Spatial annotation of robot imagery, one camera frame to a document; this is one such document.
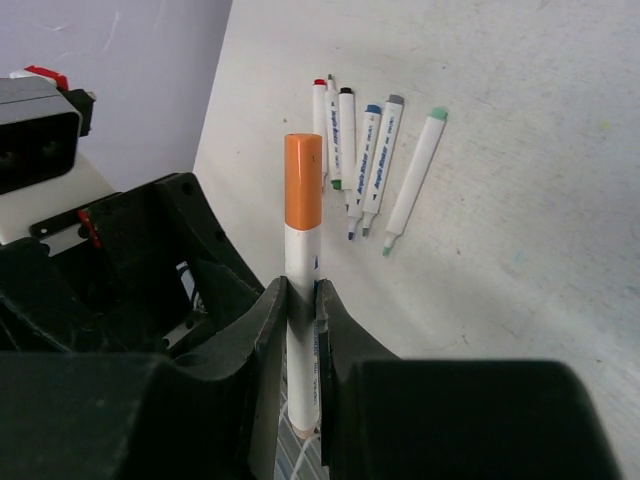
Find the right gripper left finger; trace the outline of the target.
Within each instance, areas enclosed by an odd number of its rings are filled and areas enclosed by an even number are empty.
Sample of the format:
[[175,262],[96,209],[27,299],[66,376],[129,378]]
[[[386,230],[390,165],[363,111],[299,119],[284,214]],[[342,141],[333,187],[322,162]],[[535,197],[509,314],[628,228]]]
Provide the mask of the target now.
[[287,283],[175,360],[5,353],[5,479],[270,479]]

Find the red capped marker pen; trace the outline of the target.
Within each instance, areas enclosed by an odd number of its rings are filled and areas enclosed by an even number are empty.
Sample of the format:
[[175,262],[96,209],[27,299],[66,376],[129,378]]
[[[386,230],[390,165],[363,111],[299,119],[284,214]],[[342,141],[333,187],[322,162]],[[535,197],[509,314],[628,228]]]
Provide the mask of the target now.
[[325,188],[326,176],[328,173],[327,161],[327,127],[326,127],[326,104],[325,93],[327,81],[324,78],[316,78],[312,86],[312,114],[313,133],[321,137],[322,153],[322,188]]

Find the orange capped marker pen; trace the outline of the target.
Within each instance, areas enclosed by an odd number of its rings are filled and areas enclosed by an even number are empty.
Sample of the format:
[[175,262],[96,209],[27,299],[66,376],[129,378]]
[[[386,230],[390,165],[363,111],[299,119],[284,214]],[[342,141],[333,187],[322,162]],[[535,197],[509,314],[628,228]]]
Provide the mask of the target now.
[[284,138],[284,273],[287,279],[286,374],[288,416],[294,433],[310,438],[320,418],[315,324],[320,279],[322,137]]

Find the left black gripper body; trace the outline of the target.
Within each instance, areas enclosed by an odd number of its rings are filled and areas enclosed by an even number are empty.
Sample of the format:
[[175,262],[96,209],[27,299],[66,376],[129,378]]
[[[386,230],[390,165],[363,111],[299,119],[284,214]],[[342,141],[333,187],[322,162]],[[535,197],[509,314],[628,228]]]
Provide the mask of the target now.
[[39,231],[1,247],[1,364],[74,354],[156,354],[190,370],[265,361],[263,286],[191,173],[69,209],[55,252]]

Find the teal capped marker pen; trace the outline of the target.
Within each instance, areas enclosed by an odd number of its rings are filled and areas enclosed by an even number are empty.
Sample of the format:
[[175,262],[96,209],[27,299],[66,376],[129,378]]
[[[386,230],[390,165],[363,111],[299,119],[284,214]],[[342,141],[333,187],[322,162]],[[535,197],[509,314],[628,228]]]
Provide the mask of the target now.
[[446,108],[434,107],[425,120],[410,165],[385,229],[385,239],[382,250],[384,257],[390,255],[396,240],[404,234],[447,119],[448,111]]

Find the grey capped marker pen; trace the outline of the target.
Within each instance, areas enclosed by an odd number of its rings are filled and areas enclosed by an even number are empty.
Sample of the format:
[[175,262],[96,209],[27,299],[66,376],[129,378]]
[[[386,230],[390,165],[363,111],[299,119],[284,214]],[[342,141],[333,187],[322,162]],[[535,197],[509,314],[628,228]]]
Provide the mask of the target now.
[[369,235],[373,219],[380,211],[404,104],[404,98],[398,94],[390,94],[385,103],[369,183],[366,188],[362,220],[363,237]]

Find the black capped marker pen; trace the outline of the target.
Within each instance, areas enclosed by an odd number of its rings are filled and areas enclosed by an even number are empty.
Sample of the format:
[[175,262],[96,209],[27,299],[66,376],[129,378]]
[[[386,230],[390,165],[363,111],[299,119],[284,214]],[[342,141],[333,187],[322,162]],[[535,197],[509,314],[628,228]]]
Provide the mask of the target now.
[[356,157],[355,95],[350,87],[340,89],[339,120],[342,190],[346,209],[349,209]]

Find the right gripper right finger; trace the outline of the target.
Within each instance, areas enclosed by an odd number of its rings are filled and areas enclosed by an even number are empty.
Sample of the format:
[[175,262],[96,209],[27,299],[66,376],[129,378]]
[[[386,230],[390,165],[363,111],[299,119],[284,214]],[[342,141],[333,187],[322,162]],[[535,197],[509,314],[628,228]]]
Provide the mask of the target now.
[[321,461],[333,479],[616,479],[578,376],[551,360],[404,360],[316,290]]

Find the green capped marker pen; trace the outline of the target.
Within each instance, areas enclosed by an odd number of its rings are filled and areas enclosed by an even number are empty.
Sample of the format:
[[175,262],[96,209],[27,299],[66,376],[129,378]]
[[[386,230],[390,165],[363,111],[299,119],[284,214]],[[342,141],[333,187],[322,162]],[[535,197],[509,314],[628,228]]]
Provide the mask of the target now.
[[341,156],[340,156],[340,111],[339,93],[334,76],[327,76],[325,92],[326,124],[328,142],[329,181],[334,190],[342,189]]

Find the blue capped marker pen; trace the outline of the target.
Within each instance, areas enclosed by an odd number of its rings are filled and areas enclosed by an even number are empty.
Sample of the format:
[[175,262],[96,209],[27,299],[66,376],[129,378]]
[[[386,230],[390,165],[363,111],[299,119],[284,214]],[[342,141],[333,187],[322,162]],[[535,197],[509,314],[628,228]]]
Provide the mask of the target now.
[[364,196],[369,182],[381,115],[382,108],[377,104],[368,104],[364,111],[348,209],[349,241],[355,239],[357,225],[363,216]]

